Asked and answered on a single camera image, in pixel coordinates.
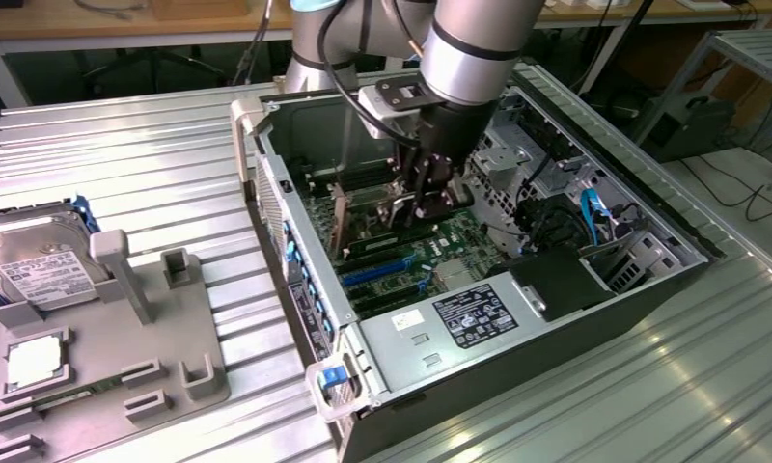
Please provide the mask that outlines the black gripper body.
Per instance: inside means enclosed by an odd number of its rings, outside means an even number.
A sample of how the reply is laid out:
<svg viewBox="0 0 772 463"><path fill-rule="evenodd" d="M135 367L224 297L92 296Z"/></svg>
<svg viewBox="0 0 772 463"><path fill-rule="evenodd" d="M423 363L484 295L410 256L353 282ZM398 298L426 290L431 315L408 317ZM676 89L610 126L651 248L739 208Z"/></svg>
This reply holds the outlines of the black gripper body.
<svg viewBox="0 0 772 463"><path fill-rule="evenodd" d="M450 101L420 109L418 162L434 154L463 164L474 152L496 111L492 100L482 105L460 105Z"/></svg>

